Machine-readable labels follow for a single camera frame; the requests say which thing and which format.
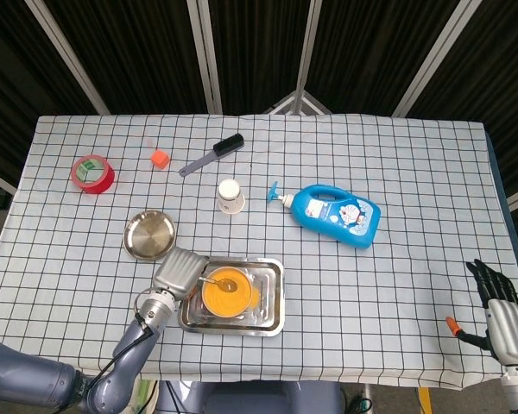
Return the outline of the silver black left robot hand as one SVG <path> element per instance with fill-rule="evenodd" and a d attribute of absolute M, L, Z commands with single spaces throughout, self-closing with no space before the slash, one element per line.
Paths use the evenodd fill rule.
<path fill-rule="evenodd" d="M 173 247 L 153 277 L 155 289 L 168 291 L 176 301 L 187 298 L 204 272 L 209 257 Z"/>

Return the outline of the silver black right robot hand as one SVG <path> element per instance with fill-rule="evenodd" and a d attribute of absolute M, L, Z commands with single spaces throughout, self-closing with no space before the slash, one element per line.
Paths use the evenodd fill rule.
<path fill-rule="evenodd" d="M 505 367 L 518 366 L 518 296 L 512 281 L 479 259 L 467 262 L 477 283 L 484 315 L 484 336 L 466 333 L 452 317 L 445 322 L 460 341 L 489 351 Z"/>

